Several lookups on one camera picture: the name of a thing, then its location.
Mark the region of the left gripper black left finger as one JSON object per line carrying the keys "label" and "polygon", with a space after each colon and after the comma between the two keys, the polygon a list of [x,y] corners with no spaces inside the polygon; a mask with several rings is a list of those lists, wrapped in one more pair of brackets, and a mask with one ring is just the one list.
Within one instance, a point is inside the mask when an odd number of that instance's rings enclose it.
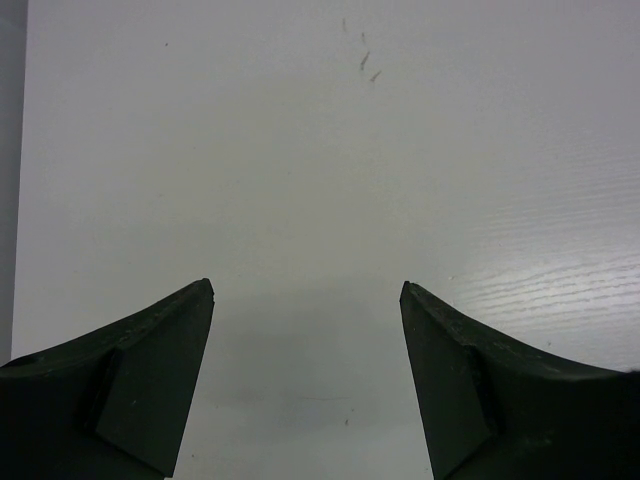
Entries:
{"label": "left gripper black left finger", "polygon": [[213,310],[203,278],[3,365],[2,478],[173,477]]}

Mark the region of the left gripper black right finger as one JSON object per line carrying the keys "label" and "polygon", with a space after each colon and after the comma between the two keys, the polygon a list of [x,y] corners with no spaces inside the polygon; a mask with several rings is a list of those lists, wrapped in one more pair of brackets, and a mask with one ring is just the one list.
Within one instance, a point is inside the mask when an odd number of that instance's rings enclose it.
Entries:
{"label": "left gripper black right finger", "polygon": [[405,342],[437,479],[635,479],[639,375],[542,351],[415,283]]}

